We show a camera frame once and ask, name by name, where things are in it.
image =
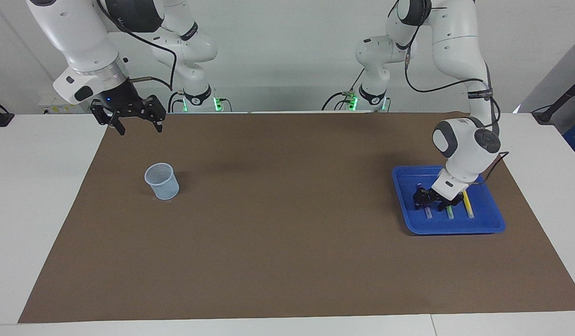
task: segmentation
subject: white tabletop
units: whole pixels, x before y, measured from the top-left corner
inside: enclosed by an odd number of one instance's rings
[[[575,335],[575,312],[15,325],[104,131],[92,115],[17,115],[0,128],[0,335]],[[501,140],[575,281],[574,152],[530,115],[503,115]]]

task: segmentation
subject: blue tray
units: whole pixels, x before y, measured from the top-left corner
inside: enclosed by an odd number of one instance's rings
[[[413,195],[419,183],[429,189],[437,179],[442,166],[395,167],[392,176],[398,191],[401,211],[406,226],[415,234],[490,234],[505,231],[505,221],[485,184],[468,188],[468,198],[475,219],[469,219],[464,203],[454,207],[455,219],[449,219],[446,211],[437,210],[438,203],[431,204],[433,219],[428,219],[424,209],[416,210]],[[480,176],[478,182],[484,181]]]

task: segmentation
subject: brown mat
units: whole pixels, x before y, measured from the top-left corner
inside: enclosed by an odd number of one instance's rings
[[[20,322],[575,310],[505,165],[492,236],[418,237],[391,170],[441,164],[435,114],[171,115],[108,130]],[[154,200],[156,162],[180,194]]]

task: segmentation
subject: cup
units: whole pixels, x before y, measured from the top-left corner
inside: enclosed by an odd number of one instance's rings
[[[170,200],[179,193],[179,184],[177,184],[174,175],[174,168],[169,164],[153,164],[144,173],[144,181],[151,186],[155,196],[160,200]]]

